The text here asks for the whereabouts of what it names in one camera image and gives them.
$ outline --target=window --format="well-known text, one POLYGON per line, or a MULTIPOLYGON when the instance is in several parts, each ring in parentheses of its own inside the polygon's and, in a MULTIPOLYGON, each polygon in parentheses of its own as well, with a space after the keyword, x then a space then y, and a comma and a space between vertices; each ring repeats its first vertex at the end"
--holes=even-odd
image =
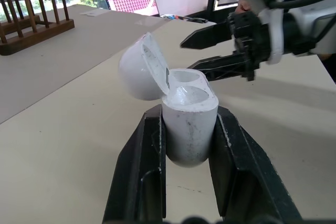
MULTIPOLYGON (((44 2, 44 7, 45 7, 46 11, 53 9, 53 4, 51 3, 51 0, 43 0, 43 2, 44 2)), ((80 4, 80 5, 87 5, 87 6, 91 6, 91 7, 95 7, 95 8, 108 9, 105 0, 66 0, 66 2, 67 2, 67 6, 80 4)), ((20 3, 21 10, 23 12, 23 15, 24 16, 28 15, 28 11, 27 11, 25 1, 19 1, 19 3, 20 3)), ((39 3, 38 0, 31 0, 31 4, 32 4, 33 9, 34 9, 34 13, 41 13, 40 3, 39 3)), ((13 5, 14 5, 15 11, 16 11, 16 15, 19 16, 16 5, 15 5, 15 2, 13 2, 13 5)), ((56 0, 56 5, 57 5, 58 9, 63 8, 62 0, 56 0)), ((2 22, 6 21, 6 16, 5 16, 4 10, 2 8, 2 5, 0 5, 0 20, 2 22)))

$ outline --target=open case lid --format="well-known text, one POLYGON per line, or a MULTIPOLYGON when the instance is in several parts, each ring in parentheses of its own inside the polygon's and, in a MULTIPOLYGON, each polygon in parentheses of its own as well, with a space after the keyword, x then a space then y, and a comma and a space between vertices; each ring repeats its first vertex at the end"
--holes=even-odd
POLYGON ((153 36, 146 33, 121 57, 119 76, 137 99, 157 100, 168 95, 169 69, 153 36))

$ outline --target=scuff mark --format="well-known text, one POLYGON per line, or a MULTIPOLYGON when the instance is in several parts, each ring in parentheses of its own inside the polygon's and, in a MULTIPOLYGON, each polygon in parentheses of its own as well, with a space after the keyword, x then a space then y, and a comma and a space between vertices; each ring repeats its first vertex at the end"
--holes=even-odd
POLYGON ((188 190, 188 191, 196 191, 196 192, 202 194, 202 191, 201 191, 201 190, 193 190, 193 189, 186 188, 186 187, 183 187, 183 186, 177 186, 177 187, 178 187, 178 188, 182 188, 182 189, 186 189, 186 190, 188 190))
POLYGON ((224 131, 224 136, 226 138, 226 142, 227 142, 227 146, 230 148, 232 146, 232 143, 230 142, 230 139, 229 139, 229 136, 227 134, 227 130, 226 128, 224 127, 224 123, 223 123, 223 120, 222 118, 219 116, 219 121, 221 122, 221 125, 222 125, 222 128, 223 128, 223 131, 224 131))

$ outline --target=airpods case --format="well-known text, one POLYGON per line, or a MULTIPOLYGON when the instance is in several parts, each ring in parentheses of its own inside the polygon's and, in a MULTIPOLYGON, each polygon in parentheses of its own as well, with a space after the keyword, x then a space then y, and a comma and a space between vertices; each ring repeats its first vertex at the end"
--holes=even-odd
POLYGON ((133 97, 162 99, 162 116, 167 128, 166 153, 171 161, 184 167, 206 161, 218 98, 202 72, 169 70, 157 42, 147 33, 122 56, 119 76, 133 97))

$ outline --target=table surface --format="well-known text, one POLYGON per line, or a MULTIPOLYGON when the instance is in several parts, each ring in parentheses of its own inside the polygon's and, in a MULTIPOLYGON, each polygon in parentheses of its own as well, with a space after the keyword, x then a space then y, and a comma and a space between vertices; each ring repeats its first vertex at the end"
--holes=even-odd
MULTIPOLYGON (((0 56, 0 123, 168 21, 151 17, 149 23, 147 17, 120 12, 97 17, 80 15, 93 9, 83 5, 70 6, 69 16, 75 21, 74 29, 16 54, 0 56), (110 45, 116 37, 118 42, 110 45)), ((60 19, 65 18, 63 9, 58 13, 60 19)), ((55 20, 54 11, 47 15, 49 21, 55 20)))
MULTIPOLYGON (((171 69, 232 53, 232 41, 179 48, 201 27, 173 20, 154 31, 171 69)), ((119 152, 143 113, 160 103, 123 90, 117 74, 123 52, 0 125, 3 223, 101 222, 119 152)), ((336 86, 317 56, 284 56, 277 65, 262 64, 254 82, 236 77, 211 85, 269 155, 302 216, 336 218, 336 86)), ((186 169, 167 161, 166 183, 169 221, 219 219, 207 162, 186 169)))

